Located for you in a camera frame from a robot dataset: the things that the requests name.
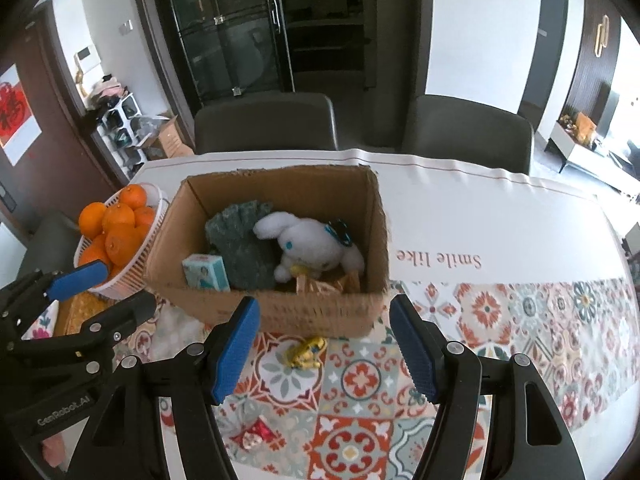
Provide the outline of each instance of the green cloth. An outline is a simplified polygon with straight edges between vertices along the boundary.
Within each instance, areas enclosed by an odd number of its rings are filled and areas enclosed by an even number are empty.
[[[222,256],[231,287],[239,290],[273,290],[277,265],[270,240],[258,240],[254,225],[271,213],[270,203],[257,200],[232,204],[205,224],[212,251]]]

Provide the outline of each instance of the gray chair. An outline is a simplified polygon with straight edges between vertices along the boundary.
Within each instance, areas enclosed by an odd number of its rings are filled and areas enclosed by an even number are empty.
[[[334,106],[324,94],[256,92],[213,102],[195,117],[196,153],[338,150]]]
[[[518,115],[455,97],[423,95],[410,104],[402,152],[529,174],[533,140],[531,124]]]
[[[40,269],[42,272],[74,268],[74,254],[81,238],[80,228],[60,211],[50,211],[27,243],[18,278]]]

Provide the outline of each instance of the brown door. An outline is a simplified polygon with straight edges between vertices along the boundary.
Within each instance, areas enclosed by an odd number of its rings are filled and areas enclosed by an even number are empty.
[[[33,22],[0,56],[0,200],[30,232],[51,210],[75,220],[115,191],[63,105],[43,55],[43,27]]]

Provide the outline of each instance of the small yellow toy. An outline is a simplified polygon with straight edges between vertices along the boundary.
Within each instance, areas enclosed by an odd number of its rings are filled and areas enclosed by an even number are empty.
[[[286,358],[288,364],[291,368],[299,368],[300,370],[319,368],[321,363],[318,360],[318,356],[325,348],[326,339],[324,337],[315,336],[307,339],[287,350]]]
[[[303,276],[303,275],[308,276],[309,268],[305,267],[304,265],[294,264],[291,267],[289,267],[289,272],[294,278],[297,278],[298,276]]]

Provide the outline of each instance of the glass door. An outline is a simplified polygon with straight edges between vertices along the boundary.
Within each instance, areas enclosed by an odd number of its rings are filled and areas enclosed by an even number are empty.
[[[200,101],[293,90],[280,0],[170,0]]]

